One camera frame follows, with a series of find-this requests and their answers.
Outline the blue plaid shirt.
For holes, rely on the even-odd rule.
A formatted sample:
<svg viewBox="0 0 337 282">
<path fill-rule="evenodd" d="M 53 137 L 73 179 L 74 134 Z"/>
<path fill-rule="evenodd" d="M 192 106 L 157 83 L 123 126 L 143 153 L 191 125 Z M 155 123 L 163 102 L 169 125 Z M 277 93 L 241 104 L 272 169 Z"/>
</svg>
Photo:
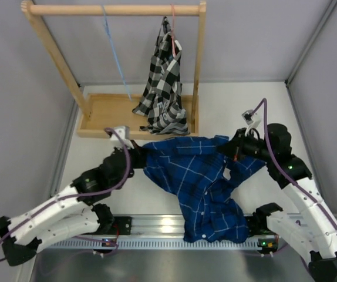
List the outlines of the blue plaid shirt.
<svg viewBox="0 0 337 282">
<path fill-rule="evenodd" d="M 250 235 L 244 213 L 231 193 L 261 170 L 253 157 L 233 160 L 217 151 L 227 136 L 172 137 L 143 145 L 144 174 L 178 198 L 184 218 L 184 241 L 229 240 L 243 243 Z"/>
</svg>

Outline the light blue wire hanger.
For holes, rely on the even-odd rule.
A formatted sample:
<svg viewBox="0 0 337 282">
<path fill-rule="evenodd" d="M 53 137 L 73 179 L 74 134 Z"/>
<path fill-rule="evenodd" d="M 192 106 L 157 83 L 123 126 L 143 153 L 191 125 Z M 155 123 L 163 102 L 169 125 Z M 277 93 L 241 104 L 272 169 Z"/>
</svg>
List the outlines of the light blue wire hanger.
<svg viewBox="0 0 337 282">
<path fill-rule="evenodd" d="M 120 64 L 117 52 L 116 52 L 116 48 L 115 48 L 115 45 L 114 45 L 114 42 L 113 42 L 113 38 L 112 38 L 112 35 L 110 33 L 110 28 L 109 28 L 109 23 L 108 23 L 108 20 L 107 20 L 107 13 L 106 13 L 105 6 L 101 5 L 101 9 L 102 9 L 102 12 L 103 12 L 103 20 L 104 20 L 105 33 L 107 35 L 107 38 L 108 38 L 109 43 L 110 43 L 110 47 L 112 49 L 112 54 L 113 54 L 113 57 L 114 57 L 114 61 L 115 61 L 117 70 L 118 70 L 119 75 L 120 75 L 120 77 L 122 79 L 122 83 L 123 83 L 124 88 L 126 90 L 127 96 L 129 98 L 129 100 L 132 101 L 131 92 L 130 92 L 129 86 L 128 86 L 127 82 L 126 82 L 126 79 L 124 77 L 124 73 L 123 73 L 123 70 L 122 70 L 122 67 L 121 67 L 121 64 Z"/>
</svg>

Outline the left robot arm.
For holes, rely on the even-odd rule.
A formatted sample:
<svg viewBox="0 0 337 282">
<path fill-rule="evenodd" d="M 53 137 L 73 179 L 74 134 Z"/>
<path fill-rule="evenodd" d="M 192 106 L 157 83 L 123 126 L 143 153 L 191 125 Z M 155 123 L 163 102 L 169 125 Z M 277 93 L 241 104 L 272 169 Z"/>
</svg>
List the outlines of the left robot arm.
<svg viewBox="0 0 337 282">
<path fill-rule="evenodd" d="M 146 162 L 142 147 L 115 148 L 102 164 L 83 172 L 51 199 L 20 216 L 0 217 L 3 260 L 15 267 L 57 242 L 111 232 L 114 216 L 101 200 L 121 189 Z"/>
</svg>

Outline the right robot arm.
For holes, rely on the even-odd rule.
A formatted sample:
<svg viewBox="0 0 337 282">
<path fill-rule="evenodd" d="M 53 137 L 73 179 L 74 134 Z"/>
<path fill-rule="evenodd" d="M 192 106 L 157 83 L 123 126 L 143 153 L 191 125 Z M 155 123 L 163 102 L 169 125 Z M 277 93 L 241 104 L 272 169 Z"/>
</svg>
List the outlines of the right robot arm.
<svg viewBox="0 0 337 282">
<path fill-rule="evenodd" d="M 292 154 L 287 127 L 271 123 L 264 138 L 255 129 L 238 129 L 217 150 L 234 160 L 253 157 L 266 164 L 269 176 L 291 199 L 307 228 L 293 222 L 280 205 L 268 203 L 253 213 L 255 229 L 283 238 L 300 255 L 314 281 L 337 281 L 337 220 L 307 165 Z"/>
</svg>

